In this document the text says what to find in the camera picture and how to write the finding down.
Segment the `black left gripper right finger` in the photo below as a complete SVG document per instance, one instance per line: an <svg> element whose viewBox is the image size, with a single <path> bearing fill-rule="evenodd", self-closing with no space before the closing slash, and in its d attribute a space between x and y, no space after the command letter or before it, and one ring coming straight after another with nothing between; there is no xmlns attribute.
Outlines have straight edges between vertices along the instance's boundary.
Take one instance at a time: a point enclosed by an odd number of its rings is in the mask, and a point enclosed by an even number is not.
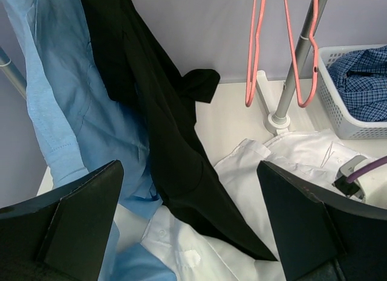
<svg viewBox="0 0 387 281"><path fill-rule="evenodd" d="M257 174L287 280L386 280L386 210L262 161Z"/></svg>

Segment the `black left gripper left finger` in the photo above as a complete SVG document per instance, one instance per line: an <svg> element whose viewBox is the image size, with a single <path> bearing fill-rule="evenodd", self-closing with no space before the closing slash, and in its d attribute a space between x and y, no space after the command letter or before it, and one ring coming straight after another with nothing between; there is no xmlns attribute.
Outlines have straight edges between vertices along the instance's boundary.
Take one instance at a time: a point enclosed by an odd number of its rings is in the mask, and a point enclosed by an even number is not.
<svg viewBox="0 0 387 281"><path fill-rule="evenodd" d="M119 199L115 160L1 209L1 280L97 280Z"/></svg>

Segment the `white shirt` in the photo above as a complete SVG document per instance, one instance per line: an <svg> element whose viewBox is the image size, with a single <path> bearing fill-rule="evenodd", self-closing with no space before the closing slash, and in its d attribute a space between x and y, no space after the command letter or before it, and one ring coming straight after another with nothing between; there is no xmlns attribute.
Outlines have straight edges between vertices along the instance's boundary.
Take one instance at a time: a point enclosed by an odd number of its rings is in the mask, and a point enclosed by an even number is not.
<svg viewBox="0 0 387 281"><path fill-rule="evenodd" d="M261 144L244 140L215 170L242 216L272 251L275 239L256 173L267 160L326 189L340 166L357 156L331 131L289 132ZM202 236L160 207L137 244L118 253L111 280L284 280L280 262L254 260L221 240Z"/></svg>

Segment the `pink hanger of white shirt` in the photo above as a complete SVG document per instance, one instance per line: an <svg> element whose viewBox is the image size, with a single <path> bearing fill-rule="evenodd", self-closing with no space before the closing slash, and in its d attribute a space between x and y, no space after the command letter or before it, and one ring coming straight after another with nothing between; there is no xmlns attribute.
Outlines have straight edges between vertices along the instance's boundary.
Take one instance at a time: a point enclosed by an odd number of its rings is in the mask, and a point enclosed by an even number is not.
<svg viewBox="0 0 387 281"><path fill-rule="evenodd" d="M306 108L314 99L317 91L319 50L314 34L319 23L319 0L311 0L307 17L305 18L304 26L297 43L294 43L293 39L288 0L284 0L284 7L291 52L291 67L285 81L281 101L285 107L289 107L295 95L298 106L300 108ZM306 63L310 50L313 51L312 83L307 99L303 100L299 74Z"/></svg>

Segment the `blue checked shirt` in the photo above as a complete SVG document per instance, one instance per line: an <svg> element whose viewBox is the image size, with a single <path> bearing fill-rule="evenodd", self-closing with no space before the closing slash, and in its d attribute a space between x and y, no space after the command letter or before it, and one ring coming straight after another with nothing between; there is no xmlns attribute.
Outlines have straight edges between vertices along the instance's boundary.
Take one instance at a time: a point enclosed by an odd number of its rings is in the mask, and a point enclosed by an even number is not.
<svg viewBox="0 0 387 281"><path fill-rule="evenodd" d="M386 47L344 54L328 68L329 75L352 117L386 121Z"/></svg>

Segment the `pink hanger of checked shirt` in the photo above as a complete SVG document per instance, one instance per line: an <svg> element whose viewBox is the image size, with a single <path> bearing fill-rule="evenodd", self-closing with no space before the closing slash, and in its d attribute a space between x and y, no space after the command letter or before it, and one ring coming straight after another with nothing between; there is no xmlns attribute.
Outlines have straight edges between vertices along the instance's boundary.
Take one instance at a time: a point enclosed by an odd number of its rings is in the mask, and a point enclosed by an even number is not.
<svg viewBox="0 0 387 281"><path fill-rule="evenodd" d="M250 35L249 35L249 52L247 62L247 83L246 83L246 107L250 107L255 91L256 91L256 76L258 73L259 64L259 37L261 33L262 22L265 12L266 0L261 0L259 7L258 23L255 24L256 9L258 0L253 0L252 18L250 24Z"/></svg>

